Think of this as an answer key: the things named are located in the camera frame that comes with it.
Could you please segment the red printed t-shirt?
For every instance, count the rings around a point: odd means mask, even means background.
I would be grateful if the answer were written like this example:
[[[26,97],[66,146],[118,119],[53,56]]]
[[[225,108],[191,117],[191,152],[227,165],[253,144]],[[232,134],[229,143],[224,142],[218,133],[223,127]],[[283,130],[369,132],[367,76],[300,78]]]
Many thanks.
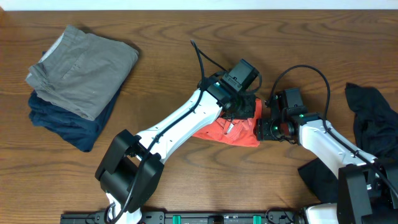
[[[256,107],[253,118],[235,119],[229,121],[218,118],[211,124],[201,128],[193,137],[222,142],[232,146],[258,147],[260,142],[254,134],[256,121],[262,115],[262,101],[256,99]]]

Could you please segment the black Sydrogen garment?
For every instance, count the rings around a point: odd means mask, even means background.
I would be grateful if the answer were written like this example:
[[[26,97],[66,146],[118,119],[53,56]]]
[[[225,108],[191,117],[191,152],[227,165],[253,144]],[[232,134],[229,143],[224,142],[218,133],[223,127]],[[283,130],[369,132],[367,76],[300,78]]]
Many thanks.
[[[379,90],[347,83],[345,95],[354,113],[357,147],[379,159],[397,161],[397,113]],[[338,201],[338,180],[320,159],[298,168],[298,173],[321,203]]]

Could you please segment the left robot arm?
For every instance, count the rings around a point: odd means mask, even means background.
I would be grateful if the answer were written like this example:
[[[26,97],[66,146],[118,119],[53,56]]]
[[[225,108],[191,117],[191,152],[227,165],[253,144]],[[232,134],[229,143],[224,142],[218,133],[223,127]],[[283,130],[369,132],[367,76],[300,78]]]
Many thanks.
[[[114,137],[95,172],[109,199],[105,223],[139,223],[141,207],[155,192],[166,160],[221,113],[233,119],[254,116],[254,94],[227,95],[219,101],[225,91],[219,83],[207,90],[197,89],[185,104],[153,127],[136,135],[125,129]]]

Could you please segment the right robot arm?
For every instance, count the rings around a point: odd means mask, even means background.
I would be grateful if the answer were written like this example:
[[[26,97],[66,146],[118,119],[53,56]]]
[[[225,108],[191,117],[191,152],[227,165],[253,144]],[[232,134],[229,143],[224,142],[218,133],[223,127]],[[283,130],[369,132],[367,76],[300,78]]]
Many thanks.
[[[304,208],[296,223],[397,223],[397,164],[354,146],[318,113],[278,112],[258,119],[255,134],[301,145],[338,180],[337,201]]]

